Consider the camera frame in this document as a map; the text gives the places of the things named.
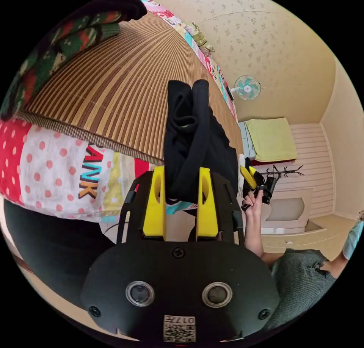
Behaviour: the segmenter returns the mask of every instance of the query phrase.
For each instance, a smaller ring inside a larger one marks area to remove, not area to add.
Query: striped mat
[[[182,36],[152,13],[120,27],[60,69],[17,118],[160,165],[168,81],[206,79],[214,115],[242,153],[237,123]]]

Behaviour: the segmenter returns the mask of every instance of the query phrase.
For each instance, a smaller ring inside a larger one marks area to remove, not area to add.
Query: pillow
[[[194,22],[190,25],[185,25],[185,29],[192,36],[197,46],[205,55],[208,55],[210,52],[216,52],[214,47],[207,41],[205,35]]]

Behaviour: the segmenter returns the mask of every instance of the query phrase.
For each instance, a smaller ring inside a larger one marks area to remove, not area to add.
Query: person's hand
[[[261,219],[262,216],[262,199],[263,199],[263,190],[259,190],[257,197],[254,197],[252,191],[248,193],[248,195],[243,200],[243,205],[248,204],[250,207],[245,211],[245,215],[247,218],[258,218]]]

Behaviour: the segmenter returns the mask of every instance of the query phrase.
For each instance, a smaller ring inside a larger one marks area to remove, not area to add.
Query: black fabric
[[[61,219],[4,200],[6,225],[24,262],[51,290],[84,309],[85,277],[99,255],[114,246],[98,223]]]
[[[95,16],[98,13],[122,12],[118,22],[138,20],[147,14],[147,9],[141,0],[93,0],[63,19],[56,27],[64,25],[68,21],[82,18],[83,16]],[[37,51],[42,53],[50,46],[49,33],[37,45]]]
[[[236,150],[209,107],[209,83],[191,87],[168,82],[168,117],[164,139],[166,197],[198,201],[199,168],[206,167],[229,180],[238,191]]]

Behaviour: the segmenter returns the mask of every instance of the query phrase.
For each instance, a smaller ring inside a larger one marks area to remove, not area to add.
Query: yellow towel
[[[275,162],[297,158],[295,141],[286,118],[251,119],[246,121],[260,162]]]

